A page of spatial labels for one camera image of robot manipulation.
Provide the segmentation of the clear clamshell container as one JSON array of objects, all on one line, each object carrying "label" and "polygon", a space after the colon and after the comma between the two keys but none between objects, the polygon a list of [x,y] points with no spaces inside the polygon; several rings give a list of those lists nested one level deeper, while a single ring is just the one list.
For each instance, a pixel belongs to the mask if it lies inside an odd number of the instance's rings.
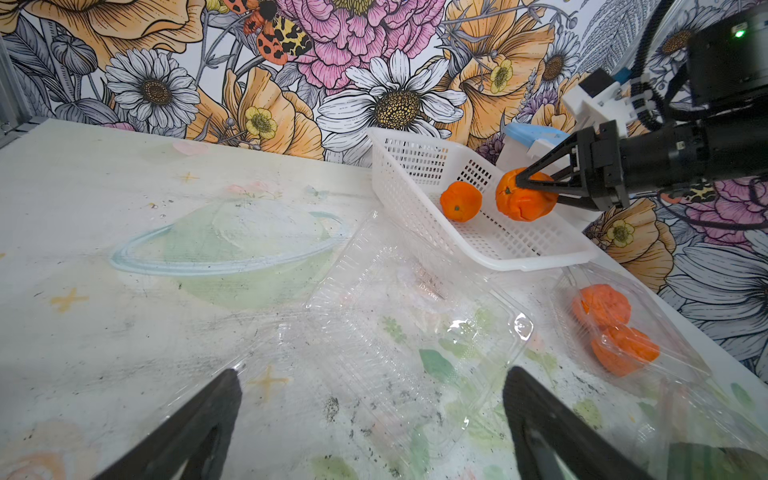
[{"label": "clear clamshell container", "polygon": [[569,266],[551,289],[558,335],[574,363],[639,397],[666,382],[698,385],[711,369],[644,287],[599,265]]},{"label": "clear clamshell container", "polygon": [[228,479],[426,479],[472,429],[532,323],[374,213],[272,217],[244,203],[178,221],[165,255],[207,299],[261,307],[232,361],[243,390]]}]

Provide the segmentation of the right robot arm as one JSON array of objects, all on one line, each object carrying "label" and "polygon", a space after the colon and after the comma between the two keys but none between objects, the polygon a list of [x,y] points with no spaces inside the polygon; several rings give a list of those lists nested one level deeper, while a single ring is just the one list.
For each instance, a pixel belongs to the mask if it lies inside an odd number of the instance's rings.
[{"label": "right robot arm", "polygon": [[672,4],[656,8],[635,63],[620,82],[597,69],[566,103],[583,124],[518,173],[514,186],[594,211],[626,207],[635,194],[672,193],[700,181],[767,178],[767,7],[693,34],[686,60],[654,93],[645,77],[652,39]]}]

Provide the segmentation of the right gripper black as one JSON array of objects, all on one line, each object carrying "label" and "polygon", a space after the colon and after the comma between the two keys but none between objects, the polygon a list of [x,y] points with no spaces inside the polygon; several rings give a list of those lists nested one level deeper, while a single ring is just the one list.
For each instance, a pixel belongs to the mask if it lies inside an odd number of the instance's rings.
[{"label": "right gripper black", "polygon": [[[540,179],[545,169],[565,167]],[[572,188],[587,187],[590,196]],[[536,188],[558,204],[584,210],[626,207],[636,193],[674,189],[701,180],[729,180],[767,173],[767,118],[716,116],[621,138],[615,121],[569,135],[516,175],[519,188]]]}]

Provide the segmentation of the white perforated plastic basket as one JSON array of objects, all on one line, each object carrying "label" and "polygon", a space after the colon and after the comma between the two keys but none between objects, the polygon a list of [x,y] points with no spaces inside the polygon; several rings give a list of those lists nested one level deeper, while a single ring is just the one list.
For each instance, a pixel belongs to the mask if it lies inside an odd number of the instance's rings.
[{"label": "white perforated plastic basket", "polygon": [[403,227],[455,258],[495,272],[585,264],[598,255],[581,232],[555,212],[526,222],[500,210],[498,186],[520,189],[464,145],[383,128],[367,131],[372,186]]}]

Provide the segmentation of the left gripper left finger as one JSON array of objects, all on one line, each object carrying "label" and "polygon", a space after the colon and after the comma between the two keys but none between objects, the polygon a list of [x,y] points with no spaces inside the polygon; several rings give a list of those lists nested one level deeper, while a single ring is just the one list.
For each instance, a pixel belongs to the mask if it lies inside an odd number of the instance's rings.
[{"label": "left gripper left finger", "polygon": [[226,369],[98,479],[219,479],[242,402]]}]

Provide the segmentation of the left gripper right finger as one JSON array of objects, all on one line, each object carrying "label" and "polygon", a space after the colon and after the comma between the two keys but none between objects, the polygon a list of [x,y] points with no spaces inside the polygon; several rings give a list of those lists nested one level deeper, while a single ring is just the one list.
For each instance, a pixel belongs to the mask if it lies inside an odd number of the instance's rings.
[{"label": "left gripper right finger", "polygon": [[508,370],[505,415],[522,479],[563,479],[563,462],[577,479],[648,479],[525,369]]}]

